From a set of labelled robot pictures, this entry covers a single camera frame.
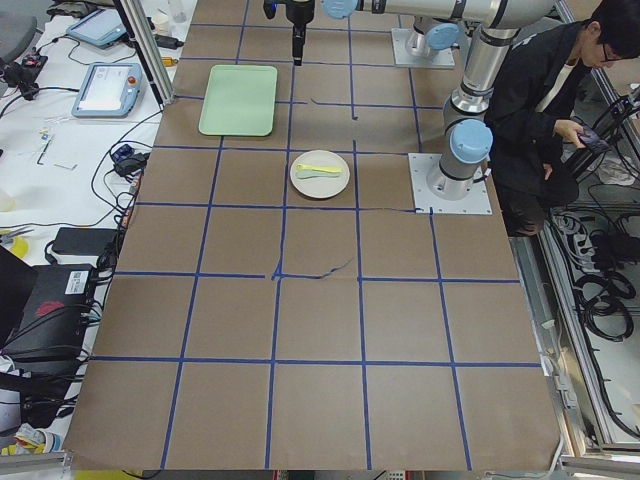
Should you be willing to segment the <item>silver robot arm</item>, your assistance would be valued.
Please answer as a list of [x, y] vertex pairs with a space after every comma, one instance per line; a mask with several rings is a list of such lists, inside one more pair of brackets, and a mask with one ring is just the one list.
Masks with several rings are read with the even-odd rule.
[[342, 19], [355, 11], [399, 14], [480, 24], [471, 40], [460, 85], [445, 104], [444, 122], [449, 128], [456, 117], [479, 118], [489, 105], [497, 73], [521, 28], [548, 14], [552, 1], [528, 0], [391, 0], [324, 1], [325, 13]]
[[[314, 20], [315, 1], [264, 1], [262, 8], [267, 19], [276, 16], [283, 5], [285, 16], [292, 24], [292, 59], [301, 66], [307, 25]], [[391, 30], [394, 62], [408, 68], [452, 68], [455, 64], [451, 48], [458, 43], [457, 23], [415, 16], [411, 29]]]

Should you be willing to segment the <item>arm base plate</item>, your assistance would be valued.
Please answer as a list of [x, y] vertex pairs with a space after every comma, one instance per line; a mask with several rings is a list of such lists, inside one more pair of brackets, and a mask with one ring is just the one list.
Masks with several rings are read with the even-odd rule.
[[452, 69], [455, 61], [452, 46], [459, 29], [443, 24], [421, 34], [414, 29], [391, 30], [395, 65], [407, 68]]
[[480, 166], [466, 180], [453, 180], [440, 169], [441, 154], [409, 153], [414, 210], [420, 214], [491, 215], [486, 177]]

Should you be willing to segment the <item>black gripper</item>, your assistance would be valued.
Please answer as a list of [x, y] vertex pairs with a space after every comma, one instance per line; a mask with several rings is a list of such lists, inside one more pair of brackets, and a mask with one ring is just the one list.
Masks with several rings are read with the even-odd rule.
[[267, 19], [273, 19], [277, 6], [285, 7], [287, 20], [292, 24], [291, 50], [295, 66], [301, 66], [306, 41], [306, 28], [314, 19], [314, 0], [264, 0], [263, 12]]

